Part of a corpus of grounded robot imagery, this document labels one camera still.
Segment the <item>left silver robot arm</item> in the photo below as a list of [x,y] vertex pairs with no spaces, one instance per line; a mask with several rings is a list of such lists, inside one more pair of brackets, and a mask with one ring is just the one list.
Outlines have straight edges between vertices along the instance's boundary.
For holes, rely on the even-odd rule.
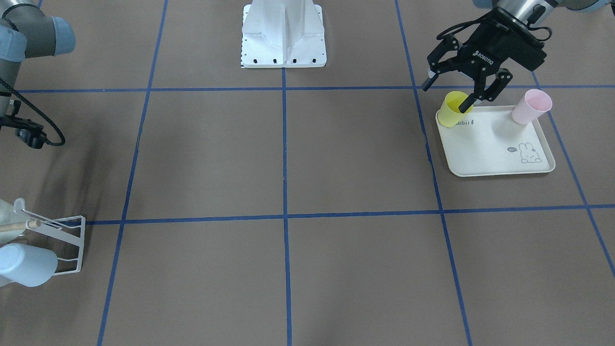
[[440,75],[459,72],[474,82],[460,111],[467,112],[481,101],[494,101],[513,75],[502,64],[511,59],[530,72],[546,58],[545,39],[534,31],[558,7],[574,12],[592,12],[614,6],[612,0],[475,0],[474,6],[488,12],[479,18],[451,26],[437,35],[439,44],[427,57],[428,78],[422,90],[432,87]]

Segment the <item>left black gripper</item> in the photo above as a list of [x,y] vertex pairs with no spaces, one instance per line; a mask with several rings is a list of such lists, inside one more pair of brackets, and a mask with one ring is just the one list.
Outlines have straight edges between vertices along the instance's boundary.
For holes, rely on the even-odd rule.
[[[474,91],[459,105],[462,113],[468,112],[477,101],[494,101],[503,92],[513,79],[508,69],[501,68],[506,60],[512,59],[533,72],[546,58],[544,43],[503,10],[492,10],[475,20],[458,24],[456,29],[463,31],[472,25],[478,28],[461,47],[455,35],[438,39],[439,44],[427,57],[428,79],[422,84],[422,90],[427,91],[441,74],[457,72],[462,66],[460,72],[474,80]],[[449,52],[457,55],[444,60]],[[495,79],[485,88],[486,78],[491,75]]]

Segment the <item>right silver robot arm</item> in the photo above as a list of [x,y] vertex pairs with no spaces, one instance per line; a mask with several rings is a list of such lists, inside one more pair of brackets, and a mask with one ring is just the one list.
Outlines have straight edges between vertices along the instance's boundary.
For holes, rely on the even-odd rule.
[[57,56],[75,48],[68,22],[43,13],[33,0],[0,2],[0,76],[14,87],[25,59]]

